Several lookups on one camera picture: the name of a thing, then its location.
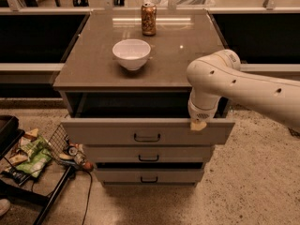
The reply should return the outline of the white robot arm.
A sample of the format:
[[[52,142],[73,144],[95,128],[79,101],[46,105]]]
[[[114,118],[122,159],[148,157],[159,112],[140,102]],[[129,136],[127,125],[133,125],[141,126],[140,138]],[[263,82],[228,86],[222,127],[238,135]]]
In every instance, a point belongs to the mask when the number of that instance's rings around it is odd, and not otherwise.
[[[240,70],[232,50],[221,50],[192,61],[187,67],[192,86],[188,113],[193,123],[211,120],[221,98],[227,98],[280,124],[300,130],[300,82]]]

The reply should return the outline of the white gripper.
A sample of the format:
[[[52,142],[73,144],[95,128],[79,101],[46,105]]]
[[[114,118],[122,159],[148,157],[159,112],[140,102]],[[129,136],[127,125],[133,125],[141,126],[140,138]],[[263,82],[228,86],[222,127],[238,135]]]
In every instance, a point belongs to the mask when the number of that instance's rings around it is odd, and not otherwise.
[[[217,105],[212,104],[208,108],[204,106],[197,107],[191,101],[187,104],[187,109],[190,118],[190,129],[192,131],[201,131],[206,128],[207,123],[205,121],[212,119],[217,111]]]

